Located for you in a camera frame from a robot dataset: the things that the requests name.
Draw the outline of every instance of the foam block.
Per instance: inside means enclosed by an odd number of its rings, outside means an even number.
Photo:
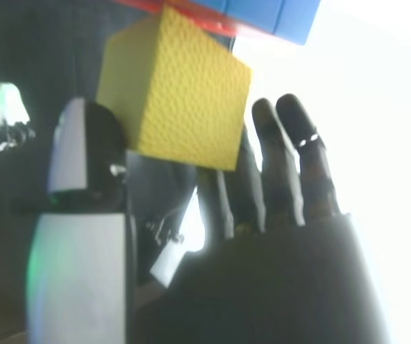
[[[107,42],[97,101],[138,153],[236,167],[251,70],[165,6]]]

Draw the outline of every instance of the robotic hand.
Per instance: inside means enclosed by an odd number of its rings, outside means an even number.
[[[145,315],[142,343],[388,343],[315,125],[293,95],[252,111],[261,175],[245,132],[235,172],[200,171],[206,249]]]

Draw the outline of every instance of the yellow cube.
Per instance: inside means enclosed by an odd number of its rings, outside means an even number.
[[[166,6],[108,40],[97,101],[129,149],[234,170],[250,81],[247,66]]]

